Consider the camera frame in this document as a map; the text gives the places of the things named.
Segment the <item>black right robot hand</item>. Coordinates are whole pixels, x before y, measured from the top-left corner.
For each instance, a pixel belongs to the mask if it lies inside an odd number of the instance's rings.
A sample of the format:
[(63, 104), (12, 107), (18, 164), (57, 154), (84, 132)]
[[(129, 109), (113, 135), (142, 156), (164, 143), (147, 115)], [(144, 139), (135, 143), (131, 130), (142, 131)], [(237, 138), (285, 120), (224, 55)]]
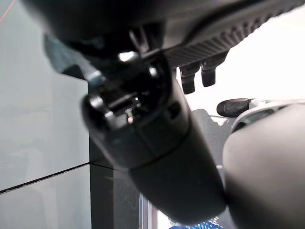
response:
[(53, 68), (86, 80), (92, 141), (171, 219), (223, 213), (224, 187), (185, 99), (191, 68), (207, 77), (232, 47), (302, 0), (24, 0)]

